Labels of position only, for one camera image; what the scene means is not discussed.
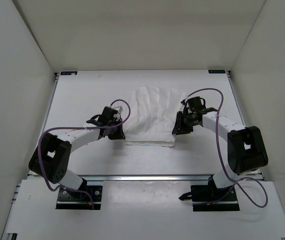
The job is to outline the white skirt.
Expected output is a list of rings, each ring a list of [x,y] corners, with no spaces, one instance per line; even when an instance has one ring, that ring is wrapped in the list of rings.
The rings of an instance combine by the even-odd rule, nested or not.
[[[171,148],[176,137],[172,134],[177,112],[186,93],[174,88],[145,86],[130,96],[129,119],[123,124],[124,145]]]

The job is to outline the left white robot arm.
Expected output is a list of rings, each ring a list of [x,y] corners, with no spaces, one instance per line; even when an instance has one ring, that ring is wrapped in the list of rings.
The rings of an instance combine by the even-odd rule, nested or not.
[[[83,127],[72,129],[61,135],[47,132],[41,144],[34,151],[28,168],[47,178],[52,184],[59,184],[69,190],[75,199],[87,194],[86,180],[68,169],[69,159],[75,150],[102,138],[124,140],[121,106],[106,106],[101,114],[87,120]]]

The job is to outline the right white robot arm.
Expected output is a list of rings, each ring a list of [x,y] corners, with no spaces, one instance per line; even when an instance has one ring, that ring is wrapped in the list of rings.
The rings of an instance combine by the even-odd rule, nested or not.
[[[218,110],[206,107],[206,101],[199,97],[183,100],[183,110],[178,111],[172,130],[173,135],[186,135],[193,132],[195,126],[201,126],[227,142],[227,163],[220,172],[214,174],[206,188],[207,196],[219,200],[225,194],[225,188],[232,186],[245,174],[268,165],[268,155],[261,131],[256,126],[244,126],[225,116]]]

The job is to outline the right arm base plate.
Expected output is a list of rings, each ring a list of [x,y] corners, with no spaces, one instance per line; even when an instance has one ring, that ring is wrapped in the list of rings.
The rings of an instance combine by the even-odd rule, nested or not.
[[[235,188],[213,190],[208,185],[191,185],[194,212],[238,212],[240,206]]]

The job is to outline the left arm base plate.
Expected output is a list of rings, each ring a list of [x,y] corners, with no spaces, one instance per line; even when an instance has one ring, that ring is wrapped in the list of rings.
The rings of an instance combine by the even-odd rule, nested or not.
[[[91,196],[93,203],[87,194],[59,189],[56,206],[58,210],[100,210],[103,186],[88,185],[87,193]]]

